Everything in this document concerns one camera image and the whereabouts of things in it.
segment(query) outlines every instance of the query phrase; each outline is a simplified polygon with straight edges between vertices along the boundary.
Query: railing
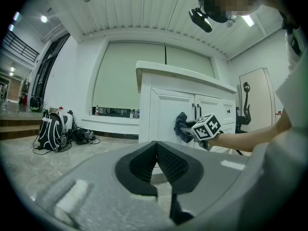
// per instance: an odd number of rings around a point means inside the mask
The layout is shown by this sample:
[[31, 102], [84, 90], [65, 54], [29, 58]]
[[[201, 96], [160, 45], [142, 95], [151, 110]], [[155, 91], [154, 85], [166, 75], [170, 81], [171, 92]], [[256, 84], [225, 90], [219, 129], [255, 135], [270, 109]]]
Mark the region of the railing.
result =
[[2, 41], [4, 44], [9, 46], [11, 49], [21, 54], [23, 57], [29, 59], [34, 63], [36, 57], [39, 53], [28, 46], [25, 42], [23, 42], [20, 38], [18, 38], [13, 32], [8, 31]]

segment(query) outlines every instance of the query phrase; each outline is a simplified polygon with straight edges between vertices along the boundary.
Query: gray rag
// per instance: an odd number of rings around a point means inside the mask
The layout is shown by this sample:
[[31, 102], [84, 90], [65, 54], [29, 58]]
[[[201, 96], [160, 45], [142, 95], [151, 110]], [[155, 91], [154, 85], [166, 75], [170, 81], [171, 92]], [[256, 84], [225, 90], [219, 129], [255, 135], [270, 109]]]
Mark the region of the gray rag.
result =
[[177, 116], [177, 119], [175, 120], [175, 133], [177, 136], [180, 136], [181, 140], [183, 140], [185, 143], [189, 143], [193, 140], [194, 136], [190, 133], [183, 132], [180, 128], [191, 128], [193, 125], [196, 124], [196, 122], [187, 122], [187, 115], [182, 112]]

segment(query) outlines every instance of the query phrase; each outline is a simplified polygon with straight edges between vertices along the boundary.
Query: ceiling light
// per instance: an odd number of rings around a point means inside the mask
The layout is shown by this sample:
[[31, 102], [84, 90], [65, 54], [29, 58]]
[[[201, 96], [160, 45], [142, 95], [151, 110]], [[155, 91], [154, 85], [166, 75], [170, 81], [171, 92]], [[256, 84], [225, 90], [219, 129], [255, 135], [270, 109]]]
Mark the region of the ceiling light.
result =
[[250, 27], [252, 27], [255, 24], [254, 21], [251, 19], [251, 17], [249, 15], [242, 16], [242, 18], [246, 21], [246, 23]]
[[13, 26], [12, 24], [9, 25], [9, 30], [10, 30], [11, 32], [13, 32], [14, 26]]
[[42, 17], [40, 18], [40, 20], [41, 20], [42, 22], [46, 23], [46, 22], [47, 22], [47, 17], [44, 16], [44, 15], [42, 15]]
[[14, 17], [13, 17], [13, 20], [17, 21], [18, 16], [19, 16], [19, 12], [16, 12], [15, 15], [14, 15]]

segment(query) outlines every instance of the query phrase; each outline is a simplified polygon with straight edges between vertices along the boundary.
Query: forearm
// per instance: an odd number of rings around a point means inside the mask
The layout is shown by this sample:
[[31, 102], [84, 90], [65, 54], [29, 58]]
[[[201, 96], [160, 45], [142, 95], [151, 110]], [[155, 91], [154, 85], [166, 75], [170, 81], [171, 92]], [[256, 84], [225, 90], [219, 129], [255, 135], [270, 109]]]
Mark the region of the forearm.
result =
[[244, 152], [252, 152], [254, 147], [261, 143], [270, 142], [276, 135], [291, 128], [291, 122], [286, 112], [282, 113], [279, 121], [267, 128], [239, 134], [218, 134], [208, 140], [210, 146], [221, 146]]

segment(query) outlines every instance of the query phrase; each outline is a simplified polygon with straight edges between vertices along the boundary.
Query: wooden step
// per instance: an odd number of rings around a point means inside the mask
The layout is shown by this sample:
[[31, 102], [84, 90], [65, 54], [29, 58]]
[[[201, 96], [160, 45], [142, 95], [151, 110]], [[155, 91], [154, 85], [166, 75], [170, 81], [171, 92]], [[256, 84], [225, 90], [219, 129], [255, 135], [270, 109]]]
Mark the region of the wooden step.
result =
[[0, 127], [33, 126], [40, 125], [40, 118], [34, 119], [0, 119]]
[[39, 134], [39, 125], [0, 127], [0, 140], [10, 140]]

